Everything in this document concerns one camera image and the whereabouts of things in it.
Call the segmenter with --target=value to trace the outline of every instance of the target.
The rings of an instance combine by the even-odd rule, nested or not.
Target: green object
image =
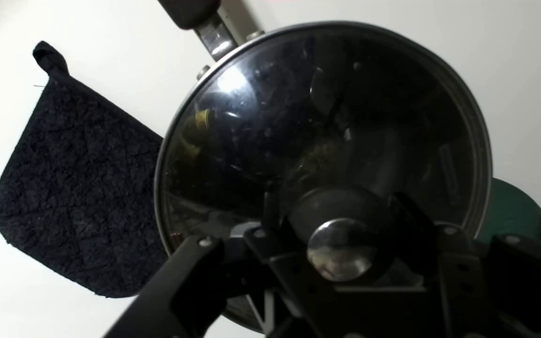
[[[490,242],[494,234],[520,234],[541,240],[541,208],[516,186],[492,180],[488,210],[479,231],[480,242]]]

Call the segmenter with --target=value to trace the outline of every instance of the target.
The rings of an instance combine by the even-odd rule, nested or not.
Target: white wall
[[[541,2],[246,0],[268,32],[323,18],[396,30],[452,64],[486,116],[495,176],[541,204]],[[32,47],[47,39],[69,71],[165,133],[210,58],[155,0],[0,0],[0,172],[47,77]],[[69,283],[0,236],[0,338],[101,336],[127,300]],[[225,321],[212,338],[253,336]]]

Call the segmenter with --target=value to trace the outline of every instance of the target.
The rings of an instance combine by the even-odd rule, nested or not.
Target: round metal knob
[[[375,248],[368,244],[370,229],[351,218],[319,225],[308,240],[308,261],[330,281],[349,281],[372,268]]]

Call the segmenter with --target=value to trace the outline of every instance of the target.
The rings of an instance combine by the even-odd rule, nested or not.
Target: metal handle
[[[236,47],[227,24],[219,18],[219,0],[159,0],[182,30],[195,30],[201,43],[214,60],[219,60]]]

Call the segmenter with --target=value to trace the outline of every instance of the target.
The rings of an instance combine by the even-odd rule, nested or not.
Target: quilted fabric
[[[105,296],[135,295],[165,259],[152,178],[161,139],[33,49],[48,82],[0,178],[0,233]]]

